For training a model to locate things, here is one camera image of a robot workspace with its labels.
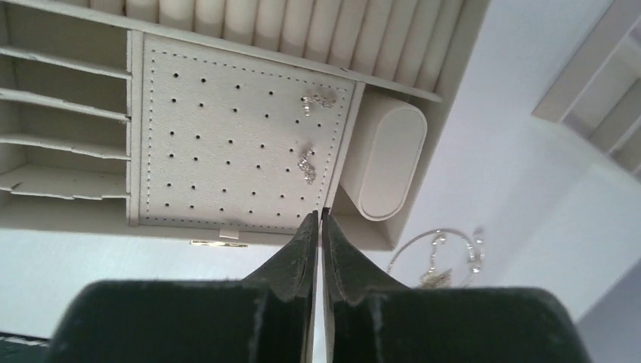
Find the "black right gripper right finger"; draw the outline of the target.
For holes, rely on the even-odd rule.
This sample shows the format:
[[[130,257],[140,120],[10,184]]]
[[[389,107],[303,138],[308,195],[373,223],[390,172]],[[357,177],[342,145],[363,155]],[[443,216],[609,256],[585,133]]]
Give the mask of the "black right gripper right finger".
[[[413,289],[387,275],[322,214],[331,362],[589,362],[565,307],[525,287]]]

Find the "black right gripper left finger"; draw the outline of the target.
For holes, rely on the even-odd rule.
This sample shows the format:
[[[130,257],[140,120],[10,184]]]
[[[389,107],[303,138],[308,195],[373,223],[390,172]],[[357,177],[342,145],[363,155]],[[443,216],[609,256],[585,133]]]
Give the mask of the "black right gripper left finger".
[[[308,362],[319,215],[240,280],[97,281],[72,301],[48,362]]]

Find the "small silver stud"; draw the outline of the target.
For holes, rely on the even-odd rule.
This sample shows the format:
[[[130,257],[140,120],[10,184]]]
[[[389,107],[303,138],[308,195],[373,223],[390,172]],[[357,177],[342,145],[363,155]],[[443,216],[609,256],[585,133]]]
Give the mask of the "small silver stud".
[[[307,185],[312,185],[317,178],[316,168],[310,161],[310,158],[313,155],[314,151],[312,149],[307,149],[299,156],[297,163],[298,168],[303,173],[303,179]]]

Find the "pink jewelry box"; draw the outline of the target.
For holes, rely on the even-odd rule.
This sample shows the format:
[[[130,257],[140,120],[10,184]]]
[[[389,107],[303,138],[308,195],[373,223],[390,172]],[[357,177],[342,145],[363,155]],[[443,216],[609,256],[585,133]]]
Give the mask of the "pink jewelry box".
[[[328,209],[356,246],[391,250],[488,6],[3,1],[1,227],[281,245]],[[368,92],[428,123],[404,205],[380,222],[340,186]],[[314,93],[336,104],[306,117]]]

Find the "small silver earring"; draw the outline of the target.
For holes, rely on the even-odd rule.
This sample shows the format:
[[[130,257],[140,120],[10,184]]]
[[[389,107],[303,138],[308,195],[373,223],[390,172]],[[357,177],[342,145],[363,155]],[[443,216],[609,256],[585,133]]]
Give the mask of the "small silver earring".
[[[329,97],[320,93],[304,95],[301,97],[303,114],[306,117],[311,116],[312,110],[316,108],[331,109],[336,104],[334,97]]]

